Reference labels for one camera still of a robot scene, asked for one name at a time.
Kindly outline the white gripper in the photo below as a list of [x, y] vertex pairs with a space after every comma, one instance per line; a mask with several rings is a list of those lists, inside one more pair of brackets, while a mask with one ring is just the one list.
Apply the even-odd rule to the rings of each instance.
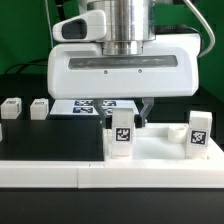
[[143, 43], [141, 55], [105, 56], [98, 43], [56, 46], [49, 55], [47, 86], [55, 99], [94, 99], [104, 129], [111, 117], [102, 99], [137, 98], [135, 127], [143, 128], [151, 97], [191, 96], [199, 86], [197, 34], [159, 35]]

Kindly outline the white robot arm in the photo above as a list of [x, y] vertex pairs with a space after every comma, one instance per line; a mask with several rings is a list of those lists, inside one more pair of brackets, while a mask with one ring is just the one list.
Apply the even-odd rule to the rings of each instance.
[[87, 0], [87, 10], [53, 27], [48, 59], [55, 99], [91, 99], [102, 119], [105, 99], [140, 98], [137, 125], [156, 97], [191, 96], [199, 86], [197, 34], [156, 33], [156, 0]]

